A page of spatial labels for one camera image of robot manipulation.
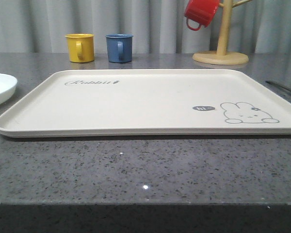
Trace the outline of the wooden mug tree stand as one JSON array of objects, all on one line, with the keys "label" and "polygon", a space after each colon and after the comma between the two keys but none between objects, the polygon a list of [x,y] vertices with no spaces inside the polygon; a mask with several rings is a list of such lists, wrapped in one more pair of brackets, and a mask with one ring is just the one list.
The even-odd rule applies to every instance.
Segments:
[{"label": "wooden mug tree stand", "polygon": [[213,65],[241,65],[249,61],[246,54],[239,52],[228,52],[227,47],[232,9],[250,1],[251,0],[240,0],[234,3],[232,0],[224,0],[223,3],[219,3],[219,6],[223,9],[223,14],[217,50],[197,52],[192,56],[193,60]]}]

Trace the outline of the steel chopstick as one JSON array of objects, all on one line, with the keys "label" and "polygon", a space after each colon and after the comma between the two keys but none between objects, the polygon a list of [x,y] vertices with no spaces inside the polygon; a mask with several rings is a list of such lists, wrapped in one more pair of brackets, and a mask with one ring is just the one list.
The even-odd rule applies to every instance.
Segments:
[{"label": "steel chopstick", "polygon": [[274,81],[265,81],[265,82],[272,85],[272,86],[275,86],[276,88],[284,90],[285,92],[288,92],[291,95],[291,88],[290,87],[287,87],[283,84],[280,84],[280,83],[274,82]]}]

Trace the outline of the grey pleated curtain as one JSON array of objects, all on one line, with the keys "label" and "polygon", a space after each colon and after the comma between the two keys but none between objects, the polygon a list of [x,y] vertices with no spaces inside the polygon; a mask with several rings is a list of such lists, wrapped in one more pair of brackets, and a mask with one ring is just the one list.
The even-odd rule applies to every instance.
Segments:
[{"label": "grey pleated curtain", "polygon": [[[95,51],[105,36],[133,35],[134,53],[214,50],[222,10],[211,24],[187,28],[185,0],[0,0],[0,52],[67,52],[65,35],[91,33]],[[253,0],[232,11],[229,51],[291,53],[291,0]]]}]

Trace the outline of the white round plate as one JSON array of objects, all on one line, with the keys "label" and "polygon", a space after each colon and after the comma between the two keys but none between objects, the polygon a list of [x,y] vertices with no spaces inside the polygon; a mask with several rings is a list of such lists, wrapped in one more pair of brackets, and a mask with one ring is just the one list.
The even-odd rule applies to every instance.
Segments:
[{"label": "white round plate", "polygon": [[16,90],[17,78],[0,73],[0,104],[7,101]]}]

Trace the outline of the blue enamel mug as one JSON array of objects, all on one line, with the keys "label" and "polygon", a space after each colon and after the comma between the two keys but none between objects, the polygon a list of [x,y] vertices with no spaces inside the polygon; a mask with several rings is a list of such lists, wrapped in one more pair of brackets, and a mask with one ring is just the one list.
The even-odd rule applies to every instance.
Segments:
[{"label": "blue enamel mug", "polygon": [[132,61],[131,34],[106,35],[108,60],[112,63],[127,63]]}]

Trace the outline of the yellow enamel mug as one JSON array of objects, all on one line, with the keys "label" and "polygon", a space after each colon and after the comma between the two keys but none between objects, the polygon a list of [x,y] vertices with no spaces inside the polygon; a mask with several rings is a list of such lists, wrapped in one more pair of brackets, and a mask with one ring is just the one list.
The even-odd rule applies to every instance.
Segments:
[{"label": "yellow enamel mug", "polygon": [[69,60],[73,63],[88,63],[95,60],[94,35],[73,33],[65,35]]}]

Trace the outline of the red enamel mug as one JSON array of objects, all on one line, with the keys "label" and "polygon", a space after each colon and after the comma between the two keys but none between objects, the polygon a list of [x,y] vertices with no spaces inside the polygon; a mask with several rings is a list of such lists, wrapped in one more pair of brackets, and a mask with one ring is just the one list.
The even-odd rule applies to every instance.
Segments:
[{"label": "red enamel mug", "polygon": [[[187,27],[192,31],[200,30],[201,26],[208,27],[219,8],[219,3],[219,0],[189,0],[184,12]],[[198,23],[198,27],[191,27],[189,20]]]}]

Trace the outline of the cream rabbit serving tray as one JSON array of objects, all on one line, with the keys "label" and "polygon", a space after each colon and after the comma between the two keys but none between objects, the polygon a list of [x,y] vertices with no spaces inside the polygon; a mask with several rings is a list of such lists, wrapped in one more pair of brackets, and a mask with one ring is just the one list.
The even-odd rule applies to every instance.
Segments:
[{"label": "cream rabbit serving tray", "polygon": [[291,134],[291,104],[230,69],[66,70],[4,112],[0,133]]}]

